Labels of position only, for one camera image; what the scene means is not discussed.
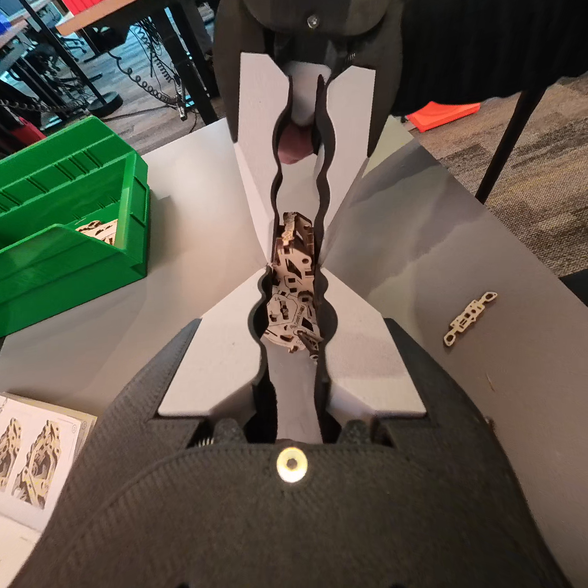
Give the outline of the green plastic bin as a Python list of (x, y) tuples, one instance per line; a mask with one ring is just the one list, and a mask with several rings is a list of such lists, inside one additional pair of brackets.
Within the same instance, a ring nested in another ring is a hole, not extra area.
[[(1, 161), (1, 336), (143, 279), (148, 166), (94, 116)], [(115, 245), (75, 229), (118, 220)]]

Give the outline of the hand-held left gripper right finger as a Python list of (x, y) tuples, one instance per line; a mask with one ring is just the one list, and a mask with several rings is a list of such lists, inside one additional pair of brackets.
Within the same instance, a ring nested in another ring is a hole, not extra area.
[(315, 279), (322, 342), (315, 399), (334, 420), (421, 418), (426, 408), (383, 316), (327, 269)]

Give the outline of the pale wooden parts assembly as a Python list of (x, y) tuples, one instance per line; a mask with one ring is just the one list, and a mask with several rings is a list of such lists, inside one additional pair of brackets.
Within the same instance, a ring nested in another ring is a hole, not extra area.
[(82, 225), (75, 230), (88, 237), (96, 238), (99, 241), (114, 246), (116, 241), (117, 228), (118, 220), (114, 219), (110, 222), (93, 220), (90, 223)]

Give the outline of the person's right forearm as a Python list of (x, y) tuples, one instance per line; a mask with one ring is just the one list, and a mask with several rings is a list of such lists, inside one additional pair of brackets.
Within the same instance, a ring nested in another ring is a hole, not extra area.
[(405, 1), (391, 114), (466, 105), (587, 73), (587, 1)]

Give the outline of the long holed wooden strip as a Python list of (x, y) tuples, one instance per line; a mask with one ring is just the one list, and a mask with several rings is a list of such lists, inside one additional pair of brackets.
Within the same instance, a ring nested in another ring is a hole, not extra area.
[(494, 302), (498, 294), (488, 291), (480, 298), (471, 301), (465, 309), (449, 324), (447, 333), (443, 337), (445, 347), (450, 348), (456, 342), (458, 335), (463, 334), (473, 325), (486, 309), (486, 306)]

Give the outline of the black round stand base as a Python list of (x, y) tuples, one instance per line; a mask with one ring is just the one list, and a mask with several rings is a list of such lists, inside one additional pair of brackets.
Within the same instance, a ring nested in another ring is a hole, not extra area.
[(123, 98), (114, 91), (104, 93), (101, 98), (92, 100), (86, 107), (89, 114), (97, 118), (108, 117), (123, 106)]

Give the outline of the wood-edged workbench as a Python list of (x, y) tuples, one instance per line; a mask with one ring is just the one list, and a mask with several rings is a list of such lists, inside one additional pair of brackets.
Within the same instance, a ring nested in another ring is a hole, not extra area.
[(203, 123), (209, 125), (218, 120), (211, 100), (219, 92), (206, 59), (212, 50), (206, 25), (212, 25), (214, 5), (213, 1), (101, 1), (78, 14), (68, 12), (56, 29), (67, 36), (90, 27), (119, 30), (149, 19), (179, 75), (179, 88), (187, 92)]

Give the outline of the wooden model car chassis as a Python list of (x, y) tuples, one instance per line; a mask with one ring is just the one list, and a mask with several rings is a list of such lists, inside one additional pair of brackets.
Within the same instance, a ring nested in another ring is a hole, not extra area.
[(272, 267), (272, 296), (267, 303), (265, 337), (289, 353), (305, 349), (316, 362), (322, 342), (315, 311), (315, 243), (312, 222), (298, 213), (295, 239), (282, 244), (278, 227)]

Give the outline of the black metal leg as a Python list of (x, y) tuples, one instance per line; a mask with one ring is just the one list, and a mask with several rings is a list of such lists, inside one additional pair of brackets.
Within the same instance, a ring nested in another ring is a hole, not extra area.
[(477, 188), (475, 198), (482, 205), (488, 200), (496, 181), (523, 133), (527, 122), (541, 101), (547, 88), (547, 86), (544, 86), (521, 92), (506, 130), (504, 131), (488, 168), (483, 175), (480, 185)]

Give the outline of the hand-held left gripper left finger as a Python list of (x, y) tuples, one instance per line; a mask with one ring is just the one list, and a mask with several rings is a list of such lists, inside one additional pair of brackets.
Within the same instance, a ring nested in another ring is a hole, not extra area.
[(262, 365), (251, 312), (262, 301), (259, 269), (202, 316), (158, 408), (162, 417), (249, 420)]

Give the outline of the white instruction booklet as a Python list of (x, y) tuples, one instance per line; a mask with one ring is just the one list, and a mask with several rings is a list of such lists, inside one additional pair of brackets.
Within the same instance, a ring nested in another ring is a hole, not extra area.
[(1, 394), (1, 518), (41, 533), (97, 417)]

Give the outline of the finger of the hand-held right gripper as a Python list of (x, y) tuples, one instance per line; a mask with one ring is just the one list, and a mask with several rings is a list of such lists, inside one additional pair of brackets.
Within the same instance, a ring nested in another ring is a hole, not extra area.
[(271, 264), (278, 225), (276, 196), (283, 178), (277, 136), (291, 106), (292, 82), (266, 54), (241, 53), (239, 73), (235, 153), (254, 230), (266, 263)]
[(330, 80), (318, 100), (319, 148), (315, 217), (317, 265), (326, 261), (348, 195), (363, 174), (368, 157), (375, 71), (351, 66)]

